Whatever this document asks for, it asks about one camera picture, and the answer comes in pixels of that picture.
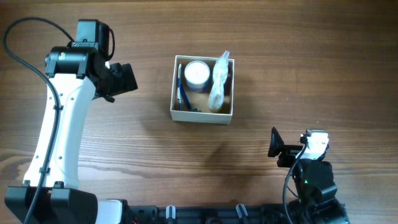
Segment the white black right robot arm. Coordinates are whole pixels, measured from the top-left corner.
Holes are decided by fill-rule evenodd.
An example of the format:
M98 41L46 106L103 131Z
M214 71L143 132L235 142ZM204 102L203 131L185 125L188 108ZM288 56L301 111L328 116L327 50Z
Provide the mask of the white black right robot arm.
M332 165L324 160L329 148L328 133L308 129L300 145L285 144L276 128L271 129L269 157L278 157L277 166L288 168L282 192L287 223L348 224L345 206L336 199Z

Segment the blue white toothbrush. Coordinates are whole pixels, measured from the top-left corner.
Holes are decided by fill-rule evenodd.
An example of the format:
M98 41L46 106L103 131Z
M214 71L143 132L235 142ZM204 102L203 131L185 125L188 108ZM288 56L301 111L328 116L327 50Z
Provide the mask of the blue white toothbrush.
M180 63L178 65L178 69L177 69L177 102L178 102L178 110L179 111L182 110L182 99L181 99L181 91L180 91L180 87L181 87L181 71L182 71L182 64Z

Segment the white open cardboard box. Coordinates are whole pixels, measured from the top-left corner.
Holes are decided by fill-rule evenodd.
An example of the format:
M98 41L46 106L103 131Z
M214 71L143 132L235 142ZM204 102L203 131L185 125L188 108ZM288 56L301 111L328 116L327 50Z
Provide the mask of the white open cardboard box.
M217 60L216 57L199 57L188 55L177 55L174 61L174 72L172 81L172 91L170 99L170 114L174 121L187 121L194 123L216 123L216 124L229 124L233 116L234 108L234 66L235 61L229 59L228 62L228 78L224 86L224 103L221 110L217 113L212 113L208 108L208 98L210 88L203 93L191 91L186 85L184 75L181 75L181 84L187 98L189 100L191 110L188 110L185 103L180 105L177 99L177 78L178 66L182 66L182 70L192 61L205 62L210 68L213 68Z

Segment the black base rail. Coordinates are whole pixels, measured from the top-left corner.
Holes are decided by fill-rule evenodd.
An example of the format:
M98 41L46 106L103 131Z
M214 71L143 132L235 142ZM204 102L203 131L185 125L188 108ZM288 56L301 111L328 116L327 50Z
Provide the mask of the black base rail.
M231 207L167 207L130 206L131 223L139 224L281 224L287 223L283 208L279 204L263 206L245 206L238 204Z

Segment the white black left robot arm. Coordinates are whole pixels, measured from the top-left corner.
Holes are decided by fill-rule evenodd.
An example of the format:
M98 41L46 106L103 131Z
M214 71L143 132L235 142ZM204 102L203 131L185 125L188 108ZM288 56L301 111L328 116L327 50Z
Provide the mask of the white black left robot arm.
M4 202L22 223L136 223L121 199L100 200L79 188L78 156L91 102L137 89L129 64L111 63L113 30L96 19L78 21L68 45L54 47L40 77L47 102L39 141L22 185Z

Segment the blue disposable razor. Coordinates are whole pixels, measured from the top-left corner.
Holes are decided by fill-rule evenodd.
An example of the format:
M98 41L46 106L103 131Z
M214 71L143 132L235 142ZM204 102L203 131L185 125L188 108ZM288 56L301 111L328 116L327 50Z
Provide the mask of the blue disposable razor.
M192 106L191 106L191 104L190 104L190 101L189 101L189 99L188 99L188 96L187 96L187 94L186 94L186 92L185 92L183 86L180 87L180 94L181 94L181 96L182 96L182 98L183 98L183 100L184 100L185 106L187 107L187 110L188 110L188 111L191 111L191 112L199 112L199 110L198 110L197 108L192 108Z

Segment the clear foamy liquid bottle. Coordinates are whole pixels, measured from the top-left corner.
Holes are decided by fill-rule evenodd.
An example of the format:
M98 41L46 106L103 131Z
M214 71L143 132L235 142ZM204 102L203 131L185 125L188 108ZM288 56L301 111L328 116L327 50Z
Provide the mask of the clear foamy liquid bottle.
M226 50L223 55L216 61L213 67L213 82L216 80L221 80L220 83L224 85L228 78L228 65L229 65L229 54L230 52Z

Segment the cotton swab tub blue label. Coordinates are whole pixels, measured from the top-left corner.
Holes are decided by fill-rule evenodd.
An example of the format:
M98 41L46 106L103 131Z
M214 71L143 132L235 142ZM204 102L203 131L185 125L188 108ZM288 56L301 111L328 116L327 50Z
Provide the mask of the cotton swab tub blue label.
M210 79L210 68L202 61L190 62L184 70L188 88L194 92L204 92L208 88Z

